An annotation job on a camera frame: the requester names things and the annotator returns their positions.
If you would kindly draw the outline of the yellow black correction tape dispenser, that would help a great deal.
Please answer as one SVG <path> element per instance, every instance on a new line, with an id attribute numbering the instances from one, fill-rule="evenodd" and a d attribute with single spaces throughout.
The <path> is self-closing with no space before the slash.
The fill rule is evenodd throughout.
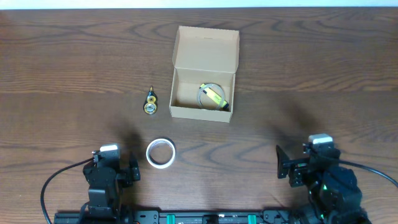
<path id="1" fill-rule="evenodd" d="M 145 114 L 152 115 L 152 114 L 156 113 L 157 102 L 158 102 L 158 97 L 154 93 L 153 86 L 151 86 L 148 91 L 148 94 L 146 96 L 146 100 L 145 100 L 144 106 L 143 106 L 143 110 L 144 110 Z"/>

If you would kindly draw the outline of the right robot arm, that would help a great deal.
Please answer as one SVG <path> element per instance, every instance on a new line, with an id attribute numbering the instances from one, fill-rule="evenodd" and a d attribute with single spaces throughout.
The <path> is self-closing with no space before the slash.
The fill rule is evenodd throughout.
<path id="1" fill-rule="evenodd" d="M 370 220 L 361 208 L 362 192 L 351 169 L 339 165 L 340 150 L 332 142 L 303 145 L 307 158 L 290 159 L 280 146 L 277 177 L 291 187 L 304 186 L 308 204 L 289 214 L 290 223 L 363 224 Z"/>

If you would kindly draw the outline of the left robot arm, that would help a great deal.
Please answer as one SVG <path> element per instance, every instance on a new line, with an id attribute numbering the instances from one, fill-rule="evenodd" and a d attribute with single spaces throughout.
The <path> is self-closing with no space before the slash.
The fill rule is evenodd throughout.
<path id="1" fill-rule="evenodd" d="M 141 179 L 138 162 L 131 159 L 129 166 L 121 169 L 118 161 L 104 166 L 91 161 L 84 166 L 83 174 L 89 183 L 87 216 L 112 221 L 125 216 L 121 196 L 123 189 Z"/>

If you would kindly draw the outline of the white tape roll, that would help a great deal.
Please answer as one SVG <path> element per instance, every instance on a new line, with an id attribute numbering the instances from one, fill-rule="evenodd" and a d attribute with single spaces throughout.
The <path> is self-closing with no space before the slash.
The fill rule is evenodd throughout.
<path id="1" fill-rule="evenodd" d="M 171 139 L 158 138 L 149 143 L 146 149 L 148 163 L 156 169 L 170 167 L 176 158 L 175 144 Z"/>

